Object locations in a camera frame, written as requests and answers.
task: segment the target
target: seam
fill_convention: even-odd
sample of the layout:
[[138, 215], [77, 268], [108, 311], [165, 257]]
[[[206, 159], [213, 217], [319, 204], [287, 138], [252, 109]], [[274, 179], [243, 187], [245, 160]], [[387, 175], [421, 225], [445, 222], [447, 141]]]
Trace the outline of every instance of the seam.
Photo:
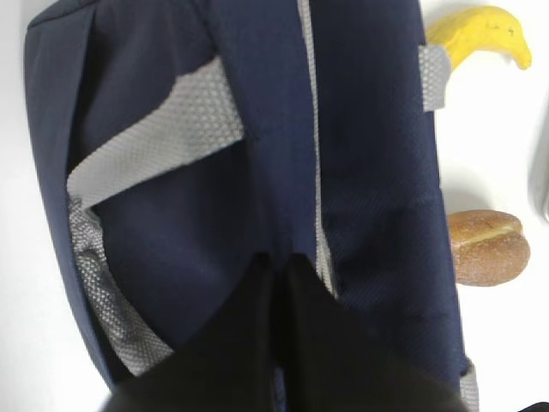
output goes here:
[[30, 30], [31, 28], [35, 28], [37, 26], [40, 26], [44, 23], [48, 23], [50, 21], [55, 21], [55, 20], [58, 20], [58, 19], [62, 19], [64, 17], [68, 16], [68, 15], [73, 15], [74, 13], [77, 13], [77, 12], [79, 12], [79, 11], [85, 9], [85, 8], [94, 6], [98, 2], [99, 2], [99, 0], [93, 0], [91, 3], [83, 4], [81, 6], [78, 6], [76, 9], [72, 9], [70, 11], [66, 11], [66, 12], [62, 13], [61, 15], [55, 15], [55, 16], [49, 17], [49, 18], [44, 19], [44, 20], [31, 22], [31, 24], [28, 25], [27, 30]]

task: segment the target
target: gray piping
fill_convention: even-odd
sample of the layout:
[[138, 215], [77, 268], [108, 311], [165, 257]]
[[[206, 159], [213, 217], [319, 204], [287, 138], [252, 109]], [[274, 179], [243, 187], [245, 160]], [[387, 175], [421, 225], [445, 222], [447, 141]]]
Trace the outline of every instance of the gray piping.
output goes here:
[[315, 232], [317, 236], [317, 272], [323, 280], [328, 291], [335, 294], [334, 280], [332, 277], [331, 253], [329, 250], [326, 233], [323, 229], [322, 216], [322, 186], [320, 178], [320, 143], [318, 137], [318, 91], [317, 91], [317, 67], [315, 63], [315, 45], [312, 32], [311, 6], [309, 0], [298, 0], [299, 17], [307, 50], [307, 63], [309, 64], [309, 77], [311, 79], [311, 94], [314, 116], [314, 142], [316, 154], [316, 209]]

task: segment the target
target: gray webbing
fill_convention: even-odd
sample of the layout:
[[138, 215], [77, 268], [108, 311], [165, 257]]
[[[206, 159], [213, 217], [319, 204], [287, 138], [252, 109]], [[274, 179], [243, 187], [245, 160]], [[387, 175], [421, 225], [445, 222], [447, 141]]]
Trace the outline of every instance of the gray webbing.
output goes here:
[[419, 47], [419, 70], [423, 87], [423, 110], [433, 112], [444, 107], [446, 84], [452, 74], [452, 63], [440, 45]]
[[75, 261], [84, 292], [118, 358], [134, 375], [146, 372], [172, 353], [124, 298], [109, 271], [103, 231], [91, 210], [69, 205]]
[[312, 31], [311, 6], [309, 0], [298, 0], [299, 18], [301, 29], [305, 40], [307, 51], [307, 64], [309, 66], [309, 77], [311, 79], [312, 110], [314, 118], [314, 143], [316, 156], [316, 207], [315, 207], [315, 234], [317, 237], [317, 273], [323, 280], [326, 289], [333, 295], [337, 295], [333, 276], [332, 256], [329, 249], [326, 233], [323, 228], [322, 214], [322, 185], [320, 179], [320, 141], [318, 135], [318, 90], [317, 90], [317, 68], [315, 62], [315, 47]]
[[113, 137], [70, 174], [67, 190], [84, 209], [238, 140], [238, 116], [219, 57], [180, 76], [162, 105]]
[[460, 380], [462, 399], [469, 412], [479, 412], [479, 385], [473, 363], [469, 362], [469, 370]]

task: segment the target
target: brown bread roll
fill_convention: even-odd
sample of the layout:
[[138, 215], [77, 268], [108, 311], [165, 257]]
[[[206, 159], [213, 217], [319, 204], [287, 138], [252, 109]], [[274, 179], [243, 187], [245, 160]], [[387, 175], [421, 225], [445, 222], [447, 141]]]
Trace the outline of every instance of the brown bread roll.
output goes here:
[[469, 210], [448, 216], [457, 282], [496, 286], [515, 279], [526, 268], [530, 246], [513, 215]]

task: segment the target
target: navy blue backpack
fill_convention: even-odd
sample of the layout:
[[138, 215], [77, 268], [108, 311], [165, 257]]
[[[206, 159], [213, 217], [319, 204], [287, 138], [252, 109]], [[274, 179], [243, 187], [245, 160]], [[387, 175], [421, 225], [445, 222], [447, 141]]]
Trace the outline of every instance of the navy blue backpack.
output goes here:
[[424, 43], [417, 0], [60, 0], [31, 23], [34, 158], [87, 349], [127, 402], [186, 388], [112, 410], [478, 408]]

